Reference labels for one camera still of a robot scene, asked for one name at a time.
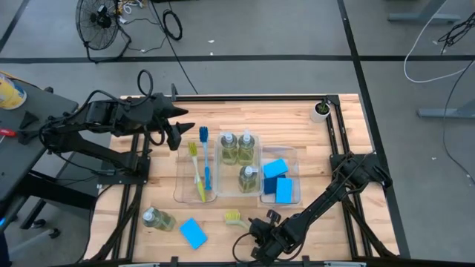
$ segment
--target blue toothbrush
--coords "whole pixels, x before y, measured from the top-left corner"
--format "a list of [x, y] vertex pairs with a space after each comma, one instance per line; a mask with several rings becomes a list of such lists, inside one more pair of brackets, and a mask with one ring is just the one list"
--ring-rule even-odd
[[209, 166], [208, 166], [208, 128], [200, 127], [200, 141], [203, 143], [205, 151], [205, 190], [211, 190], [211, 183], [209, 181]]

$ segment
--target sponge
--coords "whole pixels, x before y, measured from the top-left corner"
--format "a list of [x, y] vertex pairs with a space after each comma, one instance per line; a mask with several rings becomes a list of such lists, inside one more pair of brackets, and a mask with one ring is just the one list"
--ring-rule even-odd
[[208, 239], [208, 237], [205, 235], [205, 233], [203, 233], [200, 226], [193, 218], [183, 223], [183, 225], [180, 226], [180, 231], [188, 240], [193, 249], [199, 248], [200, 245], [202, 245]]
[[277, 177], [287, 171], [289, 171], [289, 168], [283, 159], [277, 159], [263, 166], [263, 172], [266, 178]]
[[264, 194], [275, 194], [277, 191], [277, 178], [285, 178], [285, 174], [264, 179]]
[[292, 179], [277, 178], [275, 202], [280, 204], [290, 204], [292, 202]]

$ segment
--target grey floor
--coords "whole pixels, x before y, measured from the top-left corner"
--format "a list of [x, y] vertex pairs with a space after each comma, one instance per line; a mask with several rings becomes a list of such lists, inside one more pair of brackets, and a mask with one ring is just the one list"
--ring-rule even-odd
[[[426, 1], [346, 0], [348, 16], [360, 55], [407, 54], [422, 29], [421, 25], [390, 23], [389, 12], [417, 11]], [[0, 1], [0, 35], [20, 5]], [[199, 0], [172, 2], [182, 20], [183, 40], [174, 43], [179, 56], [318, 54], [349, 55], [338, 5], [333, 0]], [[471, 0], [449, 1], [442, 12], [463, 19], [475, 11]], [[30, 0], [0, 58], [84, 57], [85, 51], [74, 24], [76, 2]], [[159, 12], [166, 4], [157, 4]], [[148, 9], [134, 9], [127, 19], [148, 17]], [[415, 55], [436, 55], [434, 44], [451, 26], [430, 26], [422, 36]], [[156, 26], [135, 22], [125, 26], [133, 47], [155, 47], [163, 38]], [[470, 32], [446, 54], [474, 54], [475, 33]], [[120, 36], [95, 56], [116, 54]], [[161, 50], [126, 56], [170, 56], [166, 44]], [[415, 79], [429, 79], [454, 72], [468, 62], [409, 62], [408, 73]], [[190, 79], [200, 93], [360, 93], [352, 62], [184, 62]], [[420, 119], [417, 108], [443, 107], [456, 77], [426, 84], [414, 84], [404, 77], [402, 62], [363, 62], [373, 108], [394, 180], [396, 198], [413, 258], [475, 262], [475, 186], [446, 156], [442, 147], [442, 123]], [[135, 77], [148, 69], [155, 90], [169, 92], [170, 84], [180, 93], [192, 93], [176, 62], [78, 64], [2, 64], [0, 69], [40, 87], [52, 86], [55, 93], [82, 102], [95, 89], [114, 95], [136, 94]], [[452, 107], [474, 98], [473, 70], [469, 70], [453, 95]], [[475, 174], [473, 152], [475, 125], [468, 120], [447, 121], [447, 144], [453, 155]], [[85, 133], [87, 138], [107, 145], [107, 134]], [[62, 161], [44, 156], [35, 169], [55, 175]], [[83, 177], [77, 170], [67, 176]], [[94, 182], [80, 186], [96, 194]], [[35, 203], [30, 200], [20, 219]], [[81, 254], [88, 233], [87, 213], [63, 211], [47, 205], [41, 214], [62, 236], [48, 240], [15, 260], [15, 266], [71, 263]], [[17, 222], [7, 230], [10, 245], [37, 234], [20, 231]]]

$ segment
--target soap bottle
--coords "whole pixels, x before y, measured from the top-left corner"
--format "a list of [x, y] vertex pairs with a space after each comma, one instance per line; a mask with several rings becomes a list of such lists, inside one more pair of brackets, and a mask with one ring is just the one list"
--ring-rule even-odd
[[232, 133], [221, 133], [223, 163], [234, 165], [238, 160], [238, 138]]
[[254, 159], [255, 140], [249, 130], [245, 130], [244, 134], [239, 137], [239, 150], [237, 151], [237, 161], [242, 166], [249, 166]]
[[251, 166], [242, 167], [239, 172], [239, 190], [243, 193], [256, 191], [258, 185], [258, 169]]
[[148, 208], [142, 215], [143, 225], [163, 231], [171, 231], [176, 223], [172, 215], [159, 211], [154, 207]]

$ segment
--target black fan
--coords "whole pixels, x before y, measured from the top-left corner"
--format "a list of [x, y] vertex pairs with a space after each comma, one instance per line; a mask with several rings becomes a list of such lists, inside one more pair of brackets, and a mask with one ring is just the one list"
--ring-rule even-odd
[[[78, 0], [77, 2], [76, 29], [86, 47], [88, 59], [92, 62], [117, 60], [131, 43], [131, 37], [119, 26], [117, 9], [117, 0]], [[101, 61], [91, 59], [89, 49], [102, 50], [109, 47], [114, 42], [119, 30], [128, 37], [120, 55]]]

